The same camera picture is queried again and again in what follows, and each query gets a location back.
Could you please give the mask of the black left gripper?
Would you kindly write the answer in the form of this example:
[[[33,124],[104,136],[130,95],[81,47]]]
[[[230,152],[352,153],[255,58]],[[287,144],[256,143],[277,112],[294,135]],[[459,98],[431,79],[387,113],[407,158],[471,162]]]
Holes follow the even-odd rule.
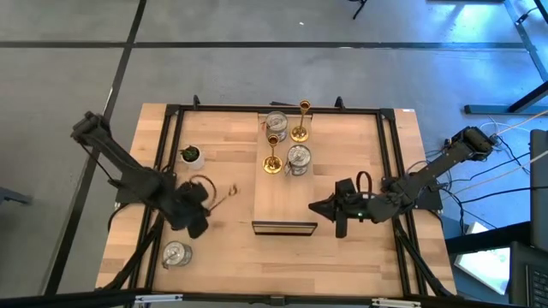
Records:
[[[202,204],[209,197],[199,182],[183,182],[171,195],[164,214],[174,231],[186,229],[191,239],[198,239],[209,227],[209,210]]]

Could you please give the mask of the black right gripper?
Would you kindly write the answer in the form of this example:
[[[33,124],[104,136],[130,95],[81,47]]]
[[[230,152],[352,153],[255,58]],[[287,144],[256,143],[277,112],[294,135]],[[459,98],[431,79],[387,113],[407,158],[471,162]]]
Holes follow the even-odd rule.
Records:
[[[375,197],[371,181],[368,181],[367,190],[361,191],[348,178],[335,184],[335,193],[326,199],[312,202],[308,207],[326,219],[335,221],[335,235],[338,239],[342,239],[348,233],[348,219],[358,219],[359,222],[363,222],[371,218],[367,205]]]

